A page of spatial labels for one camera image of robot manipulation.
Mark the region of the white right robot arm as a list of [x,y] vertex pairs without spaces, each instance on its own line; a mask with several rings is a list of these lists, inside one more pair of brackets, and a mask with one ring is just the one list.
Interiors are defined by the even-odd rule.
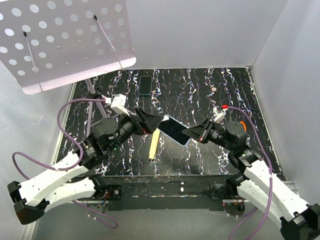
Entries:
[[226,181],[227,195],[251,202],[279,228],[285,240],[314,240],[320,235],[320,206],[310,205],[274,173],[262,157],[247,145],[247,133],[239,122],[227,126],[206,119],[183,130],[200,142],[212,142],[229,151],[228,158],[239,173]]

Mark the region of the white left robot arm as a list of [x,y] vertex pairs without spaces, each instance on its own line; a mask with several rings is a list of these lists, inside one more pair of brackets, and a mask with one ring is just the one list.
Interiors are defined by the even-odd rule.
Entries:
[[7,185],[15,214],[22,225],[37,221],[47,211],[77,199],[101,200],[108,188],[98,176],[72,179],[101,164],[132,135],[152,134],[163,116],[126,111],[118,118],[103,118],[91,128],[88,137],[65,158],[44,172],[23,182]]

